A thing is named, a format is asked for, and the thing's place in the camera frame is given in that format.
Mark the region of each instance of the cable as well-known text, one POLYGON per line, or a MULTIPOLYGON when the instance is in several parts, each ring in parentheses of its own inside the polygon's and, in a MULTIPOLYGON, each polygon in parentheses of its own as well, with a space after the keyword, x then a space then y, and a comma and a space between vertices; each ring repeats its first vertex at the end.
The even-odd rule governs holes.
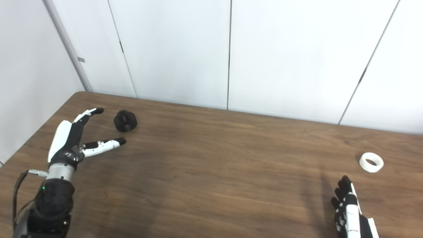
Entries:
POLYGON ((15 220, 14 220, 14 222, 15 222, 15 224, 17 224, 17 222, 18 222, 18 218, 19 218, 19 215, 21 214, 21 212, 29 205, 29 204, 31 204, 32 202, 34 202, 35 200, 37 200, 37 198, 43 193, 43 191, 44 190, 40 190, 38 193, 37 193, 37 195, 35 196, 35 198, 34 199, 31 199, 31 200, 29 200, 27 203, 25 203, 25 205, 23 205, 22 207, 21 207, 21 209, 19 209, 19 211, 18 211, 18 213, 16 214, 16 217, 15 217, 15 220))
POLYGON ((29 170, 21 173, 21 175, 19 176, 18 180, 15 183, 15 188, 13 189, 13 199, 12 199, 12 226, 13 226, 13 230, 16 229, 16 207, 17 207, 17 200, 18 200, 18 190, 19 187, 22 184, 22 181, 25 179, 25 177, 28 175, 29 170))

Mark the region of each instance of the black 3d-printed part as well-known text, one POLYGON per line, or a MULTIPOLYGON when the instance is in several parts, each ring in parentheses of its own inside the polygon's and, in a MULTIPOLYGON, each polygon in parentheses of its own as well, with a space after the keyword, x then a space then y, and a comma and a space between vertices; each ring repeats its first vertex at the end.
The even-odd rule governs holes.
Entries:
POLYGON ((128 132, 137 127, 135 114, 127 110, 120 110, 113 120, 116 129, 121 132, 128 132))

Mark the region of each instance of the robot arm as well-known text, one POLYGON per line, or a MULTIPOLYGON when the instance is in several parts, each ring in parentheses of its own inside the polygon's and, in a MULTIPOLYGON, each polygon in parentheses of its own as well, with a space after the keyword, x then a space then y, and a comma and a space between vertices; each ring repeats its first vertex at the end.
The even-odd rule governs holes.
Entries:
POLYGON ((71 123, 62 121, 57 127, 49 154, 49 171, 28 170, 21 175, 15 186, 13 208, 13 237, 64 238, 71 222, 73 208, 72 177, 78 163, 84 157, 98 155, 126 143, 125 138, 89 142, 80 146, 85 124, 95 114, 103 113, 102 108, 93 108, 79 114, 71 123), (19 185, 27 174, 45 177, 32 206, 16 224, 16 195, 19 185))

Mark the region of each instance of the wooden table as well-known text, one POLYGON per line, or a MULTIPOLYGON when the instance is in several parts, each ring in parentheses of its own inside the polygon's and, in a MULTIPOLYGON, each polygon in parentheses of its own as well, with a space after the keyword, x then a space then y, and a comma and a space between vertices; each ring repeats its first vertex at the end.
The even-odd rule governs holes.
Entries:
MULTIPOLYGON (((68 237, 336 238, 330 198, 344 174, 381 238, 422 237, 422 136, 86 92, 0 169, 0 237, 12 234, 19 174, 46 170, 57 125, 94 107, 105 112, 90 119, 82 142, 128 142, 78 166, 68 237), (121 109, 137 115, 134 131, 114 128, 121 109), (380 172, 359 166, 367 151, 384 159, 380 172)), ((41 181, 27 177, 18 207, 41 181)))

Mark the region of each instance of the white ring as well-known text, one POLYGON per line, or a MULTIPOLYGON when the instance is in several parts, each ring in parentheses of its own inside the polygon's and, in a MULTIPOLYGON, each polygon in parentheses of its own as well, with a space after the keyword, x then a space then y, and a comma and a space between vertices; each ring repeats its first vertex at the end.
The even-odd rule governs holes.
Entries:
POLYGON ((383 159, 375 153, 366 152, 360 158, 360 165, 361 167, 370 173, 378 172, 384 165, 383 159), (376 165, 373 165, 367 160, 373 161, 376 165))

